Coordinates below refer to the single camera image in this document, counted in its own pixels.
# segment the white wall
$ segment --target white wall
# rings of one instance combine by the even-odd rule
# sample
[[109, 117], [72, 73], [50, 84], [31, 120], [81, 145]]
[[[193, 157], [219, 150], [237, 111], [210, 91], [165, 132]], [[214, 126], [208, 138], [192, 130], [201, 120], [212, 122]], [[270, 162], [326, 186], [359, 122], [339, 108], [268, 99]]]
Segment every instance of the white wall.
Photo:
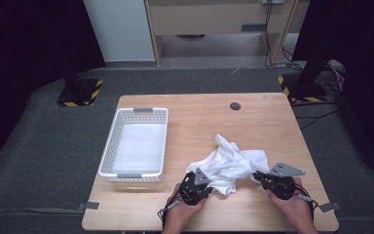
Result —
[[84, 0], [105, 61], [155, 60], [144, 0]]

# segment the white plastic basket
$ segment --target white plastic basket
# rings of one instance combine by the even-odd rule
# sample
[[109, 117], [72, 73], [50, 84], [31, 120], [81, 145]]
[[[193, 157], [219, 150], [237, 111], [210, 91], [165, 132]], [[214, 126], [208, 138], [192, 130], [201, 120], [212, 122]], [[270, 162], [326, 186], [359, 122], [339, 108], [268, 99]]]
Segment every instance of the white plastic basket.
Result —
[[111, 182], [162, 181], [167, 126], [166, 108], [118, 109], [98, 173]]

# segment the crumpled white fabric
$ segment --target crumpled white fabric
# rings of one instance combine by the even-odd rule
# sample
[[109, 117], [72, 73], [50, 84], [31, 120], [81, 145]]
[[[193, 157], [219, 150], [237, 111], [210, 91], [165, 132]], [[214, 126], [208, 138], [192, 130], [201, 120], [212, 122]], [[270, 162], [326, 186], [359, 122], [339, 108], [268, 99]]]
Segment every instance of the crumpled white fabric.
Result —
[[221, 194], [228, 196], [236, 193], [238, 178], [252, 177], [255, 171], [269, 172], [269, 164], [264, 150], [242, 150], [234, 142], [228, 142], [223, 136], [217, 135], [217, 150], [212, 151], [204, 160], [194, 162], [187, 168], [187, 173], [196, 172], [200, 168], [210, 180], [213, 187]]

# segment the carpeted floor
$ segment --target carpeted floor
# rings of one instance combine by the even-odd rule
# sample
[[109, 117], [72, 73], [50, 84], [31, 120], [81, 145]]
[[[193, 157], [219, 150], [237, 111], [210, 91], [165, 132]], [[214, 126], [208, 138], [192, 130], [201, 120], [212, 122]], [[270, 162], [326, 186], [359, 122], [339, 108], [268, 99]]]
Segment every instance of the carpeted floor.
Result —
[[[120, 96], [280, 93], [277, 77], [288, 72], [233, 71], [88, 71], [81, 76], [104, 82], [92, 106], [56, 107], [62, 80], [38, 89], [0, 153], [0, 210], [76, 209], [87, 202]], [[321, 116], [336, 109], [335, 104], [293, 107], [299, 117]], [[339, 114], [311, 125], [315, 118], [298, 120], [329, 199], [343, 206], [336, 212], [338, 233], [374, 233], [374, 170], [361, 160]], [[82, 228], [81, 221], [81, 214], [0, 212], [0, 233], [92, 233]]]

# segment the wooden desk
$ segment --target wooden desk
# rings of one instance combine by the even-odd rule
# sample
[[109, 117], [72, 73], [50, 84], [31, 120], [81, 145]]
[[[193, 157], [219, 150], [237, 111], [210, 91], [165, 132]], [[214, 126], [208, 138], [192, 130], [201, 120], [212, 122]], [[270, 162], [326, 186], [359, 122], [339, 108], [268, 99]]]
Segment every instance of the wooden desk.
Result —
[[[230, 103], [242, 108], [232, 110]], [[235, 142], [240, 150], [263, 149], [269, 166], [284, 162], [305, 171], [303, 185], [320, 204], [328, 202], [317, 169], [284, 94], [223, 94], [124, 96], [118, 107], [168, 108], [168, 141], [164, 180], [161, 183], [114, 184], [96, 175], [83, 227], [87, 230], [162, 230], [157, 217], [173, 187], [192, 162], [203, 160], [217, 148], [216, 134]], [[213, 192], [205, 208], [186, 231], [286, 231], [291, 230], [281, 212], [270, 203], [263, 188], [239, 179], [236, 194]], [[333, 212], [315, 213], [321, 231], [334, 231]]]
[[[166, 35], [264, 35], [267, 5], [261, 0], [145, 0], [157, 64]], [[310, 0], [285, 0], [273, 5], [268, 24], [271, 61], [277, 62], [288, 32], [299, 32]], [[252, 29], [243, 29], [252, 25]]]

